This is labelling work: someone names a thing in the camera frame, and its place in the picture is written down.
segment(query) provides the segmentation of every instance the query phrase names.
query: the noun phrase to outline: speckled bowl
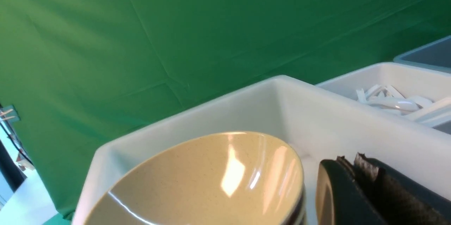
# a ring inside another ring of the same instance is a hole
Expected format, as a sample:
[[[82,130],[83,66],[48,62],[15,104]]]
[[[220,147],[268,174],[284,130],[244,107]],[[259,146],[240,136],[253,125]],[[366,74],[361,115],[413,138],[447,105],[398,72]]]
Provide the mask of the speckled bowl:
[[[132,169],[86,223],[285,224],[302,191],[302,164],[287,143],[258,132],[218,133]]]

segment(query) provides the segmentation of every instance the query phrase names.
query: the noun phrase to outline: black cable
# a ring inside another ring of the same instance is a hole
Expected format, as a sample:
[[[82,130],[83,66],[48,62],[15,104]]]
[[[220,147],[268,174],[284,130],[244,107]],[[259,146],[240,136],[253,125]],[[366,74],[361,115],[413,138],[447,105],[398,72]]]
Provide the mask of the black cable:
[[[21,148],[19,148],[18,146],[16,146],[16,142],[14,141],[13,135],[11,135],[10,133],[8,133],[8,131],[5,129],[5,127],[3,126],[2,123],[0,123],[2,129],[5,131],[6,135],[8,136],[8,139],[11,140],[11,142],[13,143],[14,147],[17,149],[17,151],[19,151],[19,153],[31,164],[33,165],[32,161],[28,158],[27,155],[25,155]]]
[[[3,129],[3,131],[6,133],[6,135],[8,136],[8,139],[10,139],[11,140],[11,142],[13,143],[13,145],[14,145],[14,147],[17,149],[17,151],[19,151],[19,153],[31,164],[31,165],[33,165],[34,166],[34,164],[32,163],[32,161],[29,159],[29,157],[28,157],[28,155],[27,154],[24,154],[23,152],[22,152],[22,150],[21,150],[21,148],[19,148],[18,146],[16,146],[16,142],[14,141],[14,138],[13,138],[13,135],[11,135],[10,134],[10,132],[11,133],[13,133],[15,136],[16,136],[16,140],[17,141],[19,141],[18,140],[18,138],[17,138],[17,134],[16,134],[16,132],[13,130],[13,127],[10,125],[10,122],[8,122],[8,121],[3,121],[3,122],[5,122],[5,125],[6,125],[6,127],[8,127],[8,130],[9,130],[9,132],[5,129],[5,127],[3,126],[3,124],[0,122],[0,125],[1,125],[1,127],[2,127],[2,129]]]

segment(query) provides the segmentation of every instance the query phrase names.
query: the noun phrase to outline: white storage bin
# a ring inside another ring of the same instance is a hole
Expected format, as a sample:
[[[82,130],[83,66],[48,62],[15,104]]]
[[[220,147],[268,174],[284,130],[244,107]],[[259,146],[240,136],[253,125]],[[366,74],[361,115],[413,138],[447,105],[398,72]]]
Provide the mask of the white storage bin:
[[[73,224],[82,224],[99,198],[141,162],[183,141],[235,130],[271,134],[296,149],[303,162],[306,211],[311,225],[317,224],[315,192],[319,162],[343,155],[353,160],[357,152],[376,157],[451,199],[451,166],[448,166],[451,135],[281,76],[101,146],[92,160]]]
[[[434,102],[451,96],[451,74],[397,63],[379,63],[329,79],[322,89],[357,100],[356,89],[392,85],[405,97],[420,95]]]

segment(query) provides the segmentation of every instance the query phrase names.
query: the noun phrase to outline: gray bin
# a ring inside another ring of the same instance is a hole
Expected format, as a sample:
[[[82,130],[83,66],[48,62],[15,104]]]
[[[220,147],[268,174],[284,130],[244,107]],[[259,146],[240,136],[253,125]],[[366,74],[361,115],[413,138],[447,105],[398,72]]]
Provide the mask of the gray bin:
[[[393,61],[451,73],[451,36],[396,56]]]

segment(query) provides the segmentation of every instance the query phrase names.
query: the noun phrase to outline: green screen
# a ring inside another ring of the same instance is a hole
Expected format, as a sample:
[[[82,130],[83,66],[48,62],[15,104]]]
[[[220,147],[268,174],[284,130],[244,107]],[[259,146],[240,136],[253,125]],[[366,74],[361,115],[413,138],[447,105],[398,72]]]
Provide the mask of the green screen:
[[[451,32],[449,0],[0,0],[0,102],[73,215],[102,144],[286,74],[315,84]]]

